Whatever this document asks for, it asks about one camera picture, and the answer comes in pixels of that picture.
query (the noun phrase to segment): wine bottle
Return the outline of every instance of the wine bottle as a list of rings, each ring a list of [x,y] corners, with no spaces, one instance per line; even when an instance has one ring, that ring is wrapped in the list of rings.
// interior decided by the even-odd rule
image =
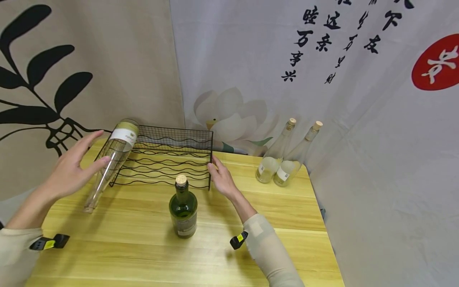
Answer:
[[[297,120],[291,118],[286,124],[285,128],[276,139],[274,144],[266,151],[261,160],[260,165],[255,173],[255,178],[261,183],[268,183],[271,181],[274,173],[279,168],[282,157],[285,155],[285,149],[290,144],[291,134]]]
[[[92,213],[96,208],[102,192],[128,158],[138,134],[139,124],[134,120],[125,118],[116,125],[115,130],[113,130],[112,135],[101,151],[101,157],[109,156],[110,162],[97,173],[94,186],[84,205],[84,212]]]
[[[196,232],[198,200],[188,191],[188,180],[180,174],[175,179],[175,194],[169,201],[169,212],[175,234],[181,238],[192,237]]]
[[[295,177],[301,165],[305,162],[311,142],[319,133],[321,127],[322,122],[315,122],[304,139],[283,158],[282,163],[274,175],[273,181],[275,184],[278,186],[287,186],[290,184],[290,181]]]

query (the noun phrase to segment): sleeve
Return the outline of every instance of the sleeve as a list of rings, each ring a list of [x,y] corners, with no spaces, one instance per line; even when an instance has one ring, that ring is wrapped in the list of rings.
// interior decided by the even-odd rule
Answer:
[[[29,247],[42,234],[41,228],[0,230],[0,286],[25,285],[39,256],[39,251]]]
[[[304,287],[282,241],[263,215],[249,218],[244,230],[248,232],[247,249],[270,287]]]

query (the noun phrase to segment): white lotus flower print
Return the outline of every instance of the white lotus flower print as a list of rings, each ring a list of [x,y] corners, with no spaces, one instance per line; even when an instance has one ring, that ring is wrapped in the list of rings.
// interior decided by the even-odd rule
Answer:
[[[214,131],[214,148],[226,152],[263,155],[272,137],[266,136],[276,127],[279,116],[266,123],[268,109],[264,100],[244,103],[236,87],[218,95],[211,90],[200,95],[194,113],[201,128]]]

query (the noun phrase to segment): wall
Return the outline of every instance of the wall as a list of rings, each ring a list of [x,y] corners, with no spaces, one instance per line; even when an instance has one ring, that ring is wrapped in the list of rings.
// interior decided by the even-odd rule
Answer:
[[[169,1],[0,1],[0,33],[1,221],[87,132],[184,127]]]
[[[314,6],[315,24],[303,20]],[[323,120],[307,166],[347,286],[457,285],[455,0],[171,0],[171,11],[187,127],[261,155],[252,142],[269,146],[289,116],[293,144]]]

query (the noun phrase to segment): wine rack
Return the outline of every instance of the wine rack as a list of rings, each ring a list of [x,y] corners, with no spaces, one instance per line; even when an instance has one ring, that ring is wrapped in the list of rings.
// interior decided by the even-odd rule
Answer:
[[[110,186],[133,183],[173,186],[177,175],[184,174],[190,186],[209,190],[207,163],[212,162],[212,147],[212,131],[141,125],[129,158]]]

